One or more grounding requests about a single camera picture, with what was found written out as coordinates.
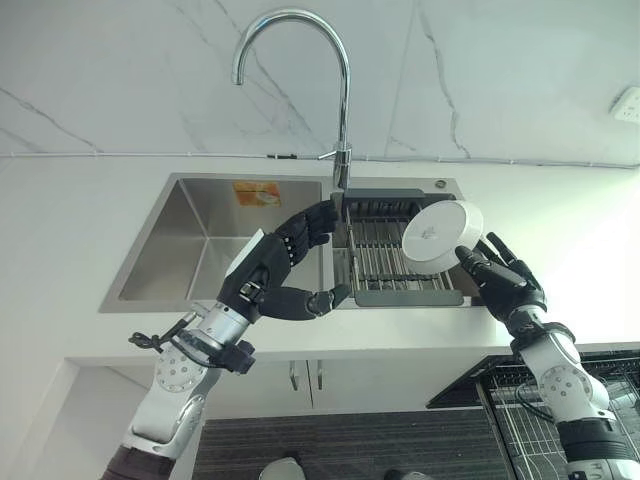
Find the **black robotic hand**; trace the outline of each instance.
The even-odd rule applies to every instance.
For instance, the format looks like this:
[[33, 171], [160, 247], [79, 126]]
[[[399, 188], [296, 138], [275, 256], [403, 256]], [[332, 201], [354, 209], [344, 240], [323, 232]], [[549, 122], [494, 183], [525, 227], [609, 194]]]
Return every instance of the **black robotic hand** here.
[[310, 320], [337, 307], [350, 293], [346, 285], [324, 292], [283, 287], [291, 267], [309, 250], [329, 241], [338, 214], [332, 201], [316, 203], [259, 239], [224, 280], [218, 300], [251, 322], [261, 315]]
[[457, 247], [460, 265], [478, 285], [480, 296], [491, 314], [507, 326], [511, 335], [521, 338], [543, 333], [541, 324], [521, 322], [514, 315], [519, 309], [531, 306], [547, 311], [542, 286], [527, 264], [519, 260], [496, 234], [489, 233], [487, 239], [498, 253], [482, 240], [473, 251]]

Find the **metal rack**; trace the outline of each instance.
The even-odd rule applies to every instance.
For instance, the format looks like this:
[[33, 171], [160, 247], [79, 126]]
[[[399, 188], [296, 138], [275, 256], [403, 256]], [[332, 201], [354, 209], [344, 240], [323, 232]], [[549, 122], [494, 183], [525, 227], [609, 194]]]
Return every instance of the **metal rack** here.
[[402, 235], [419, 211], [412, 202], [358, 202], [345, 212], [354, 291], [453, 290], [449, 272], [412, 273], [402, 255]]
[[[614, 412], [629, 445], [640, 461], [640, 393], [637, 361], [599, 362], [588, 366], [592, 374], [607, 370], [598, 375], [607, 387], [611, 398], [610, 409]], [[560, 444], [558, 432], [552, 423], [541, 420], [532, 414], [519, 401], [516, 391], [526, 402], [543, 413], [551, 414], [544, 405], [533, 376], [517, 367], [496, 367], [483, 382], [485, 391], [490, 395], [490, 404], [494, 407], [494, 419], [513, 480], [550, 480], [564, 479], [566, 458]]]

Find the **cabinet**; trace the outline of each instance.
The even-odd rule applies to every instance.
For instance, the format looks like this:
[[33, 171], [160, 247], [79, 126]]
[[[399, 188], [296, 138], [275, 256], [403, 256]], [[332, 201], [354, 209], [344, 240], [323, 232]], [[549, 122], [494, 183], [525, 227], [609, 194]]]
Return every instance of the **cabinet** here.
[[308, 362], [314, 413], [419, 411], [475, 365], [478, 353], [436, 350], [417, 355]]
[[[480, 360], [448, 349], [384, 357], [256, 362], [246, 375], [223, 374], [205, 418], [419, 411]], [[152, 367], [114, 367], [150, 387]]]

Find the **gray floor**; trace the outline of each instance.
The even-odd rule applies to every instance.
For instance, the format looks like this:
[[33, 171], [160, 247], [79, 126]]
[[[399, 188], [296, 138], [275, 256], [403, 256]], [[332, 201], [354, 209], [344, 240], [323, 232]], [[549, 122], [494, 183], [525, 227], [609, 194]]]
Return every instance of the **gray floor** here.
[[435, 480], [507, 478], [481, 410], [213, 420], [193, 478], [257, 480], [287, 450], [308, 480], [382, 480], [398, 467]]

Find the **white bowl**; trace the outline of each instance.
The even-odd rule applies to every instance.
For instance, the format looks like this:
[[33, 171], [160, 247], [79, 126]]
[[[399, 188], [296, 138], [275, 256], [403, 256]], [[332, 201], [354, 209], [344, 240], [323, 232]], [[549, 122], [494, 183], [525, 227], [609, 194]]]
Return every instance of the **white bowl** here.
[[482, 212], [469, 202], [443, 200], [418, 213], [402, 235], [402, 253], [409, 269], [435, 275], [458, 264], [455, 248], [474, 248], [482, 236]]

